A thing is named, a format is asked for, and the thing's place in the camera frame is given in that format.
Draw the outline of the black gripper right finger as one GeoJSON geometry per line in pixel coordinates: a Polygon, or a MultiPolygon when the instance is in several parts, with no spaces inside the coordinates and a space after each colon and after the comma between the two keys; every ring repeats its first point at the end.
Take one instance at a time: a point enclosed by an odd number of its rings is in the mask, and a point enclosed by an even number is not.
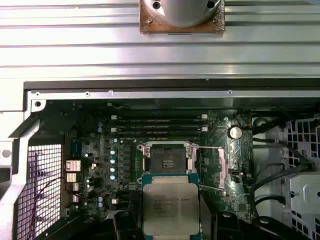
{"type": "Polygon", "coordinates": [[[199,198],[200,224],[204,240],[242,240],[238,217],[213,207],[204,197],[199,198]]]}

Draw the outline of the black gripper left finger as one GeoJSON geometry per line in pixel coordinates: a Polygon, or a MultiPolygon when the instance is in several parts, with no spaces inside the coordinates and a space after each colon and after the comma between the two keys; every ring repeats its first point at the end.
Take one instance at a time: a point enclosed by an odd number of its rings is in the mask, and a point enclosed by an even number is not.
{"type": "Polygon", "coordinates": [[[113,215],[113,225],[117,240],[142,240],[143,231],[138,226],[132,212],[121,210],[113,215]]]}

